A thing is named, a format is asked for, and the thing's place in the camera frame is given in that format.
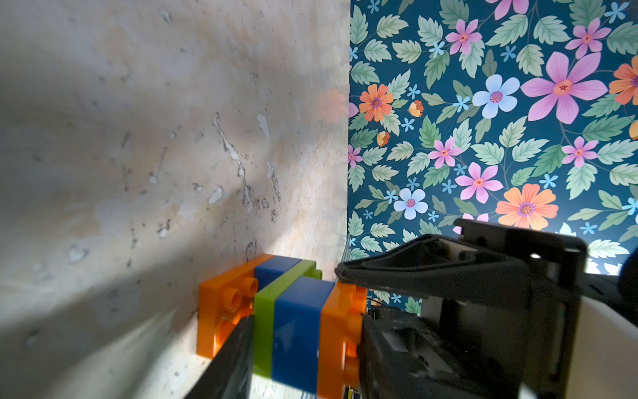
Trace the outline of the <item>green lego brick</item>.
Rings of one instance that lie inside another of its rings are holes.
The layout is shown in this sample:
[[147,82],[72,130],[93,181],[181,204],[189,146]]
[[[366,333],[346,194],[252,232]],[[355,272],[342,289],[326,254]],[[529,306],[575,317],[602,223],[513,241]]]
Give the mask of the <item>green lego brick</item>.
[[272,376],[276,301],[300,277],[322,279],[322,271],[317,269],[316,261],[302,259],[254,297],[254,373],[261,377]]

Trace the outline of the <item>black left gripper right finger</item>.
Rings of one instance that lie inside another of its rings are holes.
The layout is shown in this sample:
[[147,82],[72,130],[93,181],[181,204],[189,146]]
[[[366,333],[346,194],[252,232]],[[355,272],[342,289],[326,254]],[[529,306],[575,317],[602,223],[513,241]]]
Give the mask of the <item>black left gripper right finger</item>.
[[497,398],[488,375],[415,314],[365,315],[363,398]]

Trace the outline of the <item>orange lego brick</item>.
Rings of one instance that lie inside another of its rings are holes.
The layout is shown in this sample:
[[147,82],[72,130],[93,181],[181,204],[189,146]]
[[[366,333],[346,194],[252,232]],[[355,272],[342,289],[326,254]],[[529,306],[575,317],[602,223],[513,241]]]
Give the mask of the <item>orange lego brick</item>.
[[322,308],[317,366],[317,396],[342,398],[360,382],[358,346],[362,341],[367,290],[336,283]]
[[239,321],[254,313],[259,290],[255,269],[272,258],[272,254],[262,254],[199,285],[199,356],[215,358]]

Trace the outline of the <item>small blue lego brick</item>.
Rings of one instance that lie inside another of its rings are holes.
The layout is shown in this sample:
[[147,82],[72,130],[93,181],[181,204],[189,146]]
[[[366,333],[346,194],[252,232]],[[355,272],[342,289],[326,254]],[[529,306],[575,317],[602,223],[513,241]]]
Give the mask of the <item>small blue lego brick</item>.
[[266,288],[273,281],[300,263],[298,258],[274,256],[254,269],[254,278],[259,283],[259,290]]
[[300,277],[275,302],[272,372],[276,382],[317,392],[322,309],[333,282]]

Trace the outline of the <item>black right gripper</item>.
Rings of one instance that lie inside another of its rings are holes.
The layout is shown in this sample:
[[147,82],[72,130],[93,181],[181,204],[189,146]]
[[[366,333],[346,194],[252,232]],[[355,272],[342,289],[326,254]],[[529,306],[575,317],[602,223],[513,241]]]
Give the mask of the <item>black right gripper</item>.
[[516,398],[564,398],[586,243],[575,236],[457,219],[458,239],[427,234],[338,264],[340,282],[425,298],[421,317]]

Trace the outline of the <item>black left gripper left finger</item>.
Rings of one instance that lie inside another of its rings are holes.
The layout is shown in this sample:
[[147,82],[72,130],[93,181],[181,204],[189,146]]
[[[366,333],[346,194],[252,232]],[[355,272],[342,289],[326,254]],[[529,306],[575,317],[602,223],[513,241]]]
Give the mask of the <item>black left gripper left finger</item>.
[[249,398],[254,370],[254,316],[242,319],[185,399]]

